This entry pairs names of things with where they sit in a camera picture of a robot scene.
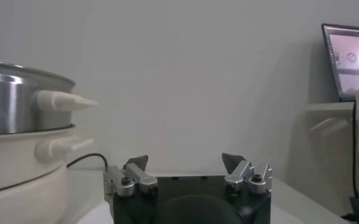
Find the cream electric cooker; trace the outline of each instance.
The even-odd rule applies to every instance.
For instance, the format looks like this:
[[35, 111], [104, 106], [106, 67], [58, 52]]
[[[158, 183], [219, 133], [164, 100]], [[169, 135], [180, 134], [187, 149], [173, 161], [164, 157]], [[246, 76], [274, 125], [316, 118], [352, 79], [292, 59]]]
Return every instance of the cream electric cooker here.
[[53, 224], [67, 206], [65, 155], [93, 139], [72, 111], [97, 105], [65, 77], [0, 62], [0, 223]]

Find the white table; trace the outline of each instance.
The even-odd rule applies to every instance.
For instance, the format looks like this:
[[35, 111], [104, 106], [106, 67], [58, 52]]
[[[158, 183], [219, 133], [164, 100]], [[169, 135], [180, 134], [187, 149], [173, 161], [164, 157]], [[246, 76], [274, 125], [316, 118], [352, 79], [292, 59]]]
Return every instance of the white table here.
[[[87, 218], [90, 220], [94, 220], [91, 217], [92, 215], [107, 217], [109, 211], [104, 201], [102, 171], [69, 170], [68, 176], [69, 208], [60, 223], [75, 224], [81, 218], [87, 220], [86, 216], [89, 215], [90, 217]], [[162, 176], [180, 176], [180, 174], [164, 173]], [[276, 178], [272, 180], [271, 204], [272, 224], [348, 224], [348, 222]]]

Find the black power cord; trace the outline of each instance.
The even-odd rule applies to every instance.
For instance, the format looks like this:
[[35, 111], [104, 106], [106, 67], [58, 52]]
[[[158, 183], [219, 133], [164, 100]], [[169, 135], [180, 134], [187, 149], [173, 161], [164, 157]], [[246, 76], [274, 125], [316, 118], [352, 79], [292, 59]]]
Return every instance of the black power cord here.
[[357, 113], [357, 101], [354, 101], [353, 109], [352, 109], [352, 187], [354, 191], [354, 197], [358, 198], [359, 193], [357, 190], [357, 174], [356, 174], [356, 166], [357, 166], [357, 121], [356, 121], [356, 113]]
[[67, 168], [69, 168], [69, 167], [72, 166], [73, 164], [79, 162], [80, 160], [83, 160], [83, 159], [88, 158], [88, 157], [91, 157], [91, 156], [101, 157], [101, 158], [103, 159], [104, 163], [105, 163], [105, 170], [107, 171], [107, 169], [108, 169], [107, 159], [106, 159], [106, 157], [104, 157], [104, 156], [103, 156], [102, 154], [100, 154], [100, 153], [90, 153], [90, 154], [86, 154], [86, 155], [84, 155], [84, 156], [81, 156], [81, 157], [75, 159], [74, 161], [68, 163], [68, 164], [67, 164]]

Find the screw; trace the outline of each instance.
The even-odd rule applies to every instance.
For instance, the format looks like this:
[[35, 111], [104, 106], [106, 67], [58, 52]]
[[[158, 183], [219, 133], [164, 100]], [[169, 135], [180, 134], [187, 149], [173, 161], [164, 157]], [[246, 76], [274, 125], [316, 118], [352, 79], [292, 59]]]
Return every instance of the screw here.
[[259, 174], [255, 174], [254, 176], [252, 176], [252, 181], [255, 183], [260, 183], [262, 182], [262, 176]]
[[231, 184], [227, 184], [227, 185], [226, 185], [226, 192], [227, 192], [228, 194], [233, 194], [233, 193], [235, 193], [235, 187], [233, 187]]
[[129, 177], [122, 177], [121, 178], [121, 185], [125, 186], [125, 185], [128, 185], [128, 184], [130, 184], [130, 178]]

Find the white wall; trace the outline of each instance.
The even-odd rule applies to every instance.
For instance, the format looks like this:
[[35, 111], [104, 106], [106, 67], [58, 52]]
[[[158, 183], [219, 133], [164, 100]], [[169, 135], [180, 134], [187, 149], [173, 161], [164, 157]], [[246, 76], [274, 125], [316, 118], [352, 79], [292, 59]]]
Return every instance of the white wall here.
[[0, 0], [0, 60], [100, 101], [74, 121], [111, 164], [222, 173], [238, 153], [342, 214], [349, 133], [313, 140], [302, 114], [336, 100], [324, 22], [359, 25], [359, 0]]

